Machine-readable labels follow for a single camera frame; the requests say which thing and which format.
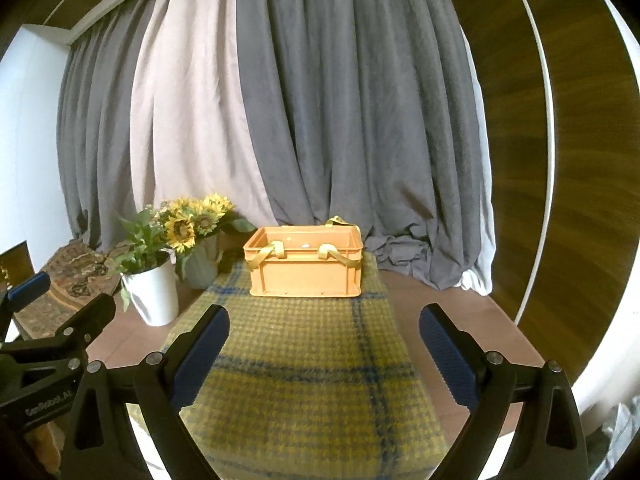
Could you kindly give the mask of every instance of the crate handle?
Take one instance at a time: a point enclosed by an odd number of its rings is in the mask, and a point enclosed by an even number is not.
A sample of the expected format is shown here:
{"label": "crate handle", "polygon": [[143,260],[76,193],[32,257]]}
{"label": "crate handle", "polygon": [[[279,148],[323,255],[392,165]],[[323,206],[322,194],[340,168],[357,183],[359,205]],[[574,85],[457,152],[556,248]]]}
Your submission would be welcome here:
{"label": "crate handle", "polygon": [[278,259],[287,257],[287,255],[284,253],[284,244],[279,240],[274,240],[269,245],[261,248],[260,252],[256,254],[251,260],[247,260],[249,270],[254,270],[260,267],[260,264],[267,259],[267,256],[274,252]]}
{"label": "crate handle", "polygon": [[320,247],[318,247],[318,258],[321,260],[327,260],[329,258],[329,254],[340,263],[345,264],[347,267],[351,267],[351,269],[355,269],[360,266],[361,260],[350,260],[346,256],[342,256],[334,245],[321,244]]}
{"label": "crate handle", "polygon": [[340,218],[339,216],[334,216],[333,218],[329,218],[326,222],[325,222],[325,227],[331,227],[333,225],[352,225],[354,226],[357,230],[358,230],[358,234],[360,235],[360,238],[362,238],[362,234],[360,233],[360,228],[358,227],[357,224],[350,224],[349,222],[343,220],[342,218]]}

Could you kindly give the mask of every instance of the metal screw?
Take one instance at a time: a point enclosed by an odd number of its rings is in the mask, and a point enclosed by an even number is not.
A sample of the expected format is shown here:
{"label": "metal screw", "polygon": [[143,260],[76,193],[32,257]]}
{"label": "metal screw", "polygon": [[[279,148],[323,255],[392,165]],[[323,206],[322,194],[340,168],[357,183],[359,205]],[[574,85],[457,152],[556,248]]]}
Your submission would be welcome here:
{"label": "metal screw", "polygon": [[157,365],[160,361],[162,361],[162,358],[162,352],[151,352],[151,354],[146,356],[145,361],[148,365]]}
{"label": "metal screw", "polygon": [[101,366],[102,366],[102,363],[100,361],[91,361],[86,366],[86,371],[89,372],[90,374],[95,374],[100,369]]}
{"label": "metal screw", "polygon": [[560,373],[562,371],[562,367],[558,361],[549,361],[546,364],[552,372]]}
{"label": "metal screw", "polygon": [[486,360],[489,361],[492,365],[501,365],[504,362],[504,357],[500,352],[491,350],[486,353]]}

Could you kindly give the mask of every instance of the blue gripper pad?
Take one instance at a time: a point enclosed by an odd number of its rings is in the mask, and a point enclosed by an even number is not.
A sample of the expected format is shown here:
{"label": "blue gripper pad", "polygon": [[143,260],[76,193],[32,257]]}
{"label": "blue gripper pad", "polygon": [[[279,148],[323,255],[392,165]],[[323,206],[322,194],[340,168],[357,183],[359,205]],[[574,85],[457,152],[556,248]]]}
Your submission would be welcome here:
{"label": "blue gripper pad", "polygon": [[6,295],[8,311],[13,314],[20,312],[28,304],[45,294],[50,286],[51,279],[46,272],[39,272],[20,285],[14,286]]}
{"label": "blue gripper pad", "polygon": [[180,363],[170,398],[176,412],[191,406],[229,335],[229,314],[220,308]]}
{"label": "blue gripper pad", "polygon": [[422,341],[431,353],[454,400],[472,412],[480,401],[480,395],[471,366],[428,306],[420,313],[419,326]]}

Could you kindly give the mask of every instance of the yellow flower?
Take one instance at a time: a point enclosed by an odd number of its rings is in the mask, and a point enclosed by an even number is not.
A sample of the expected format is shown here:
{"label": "yellow flower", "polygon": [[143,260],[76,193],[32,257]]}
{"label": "yellow flower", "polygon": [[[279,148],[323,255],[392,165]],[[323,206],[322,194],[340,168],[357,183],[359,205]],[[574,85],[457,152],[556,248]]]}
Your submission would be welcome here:
{"label": "yellow flower", "polygon": [[221,218],[234,208],[231,200],[226,196],[220,196],[218,193],[207,195],[202,203],[205,207],[211,209],[218,218]]}
{"label": "yellow flower", "polygon": [[185,249],[192,248],[196,244],[196,235],[190,217],[178,212],[168,219],[164,227],[169,245],[178,253],[183,253]]}
{"label": "yellow flower", "polygon": [[191,203],[191,198],[188,196],[181,196],[180,198],[176,198],[175,200],[171,200],[169,202],[169,208],[171,209],[180,209]]}
{"label": "yellow flower", "polygon": [[195,211],[196,215],[201,215],[205,211],[202,200],[193,200],[189,207]]}
{"label": "yellow flower", "polygon": [[197,235],[207,236],[214,231],[218,220],[214,216],[204,213],[193,217],[193,225]]}

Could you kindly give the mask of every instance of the green vase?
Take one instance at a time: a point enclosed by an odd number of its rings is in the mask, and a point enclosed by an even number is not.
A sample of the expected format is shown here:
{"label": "green vase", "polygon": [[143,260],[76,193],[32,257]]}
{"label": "green vase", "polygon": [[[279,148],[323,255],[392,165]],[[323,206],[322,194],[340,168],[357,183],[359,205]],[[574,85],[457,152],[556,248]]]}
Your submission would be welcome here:
{"label": "green vase", "polygon": [[218,263],[222,258],[217,234],[199,241],[184,265],[184,274],[191,288],[206,289],[218,276]]}

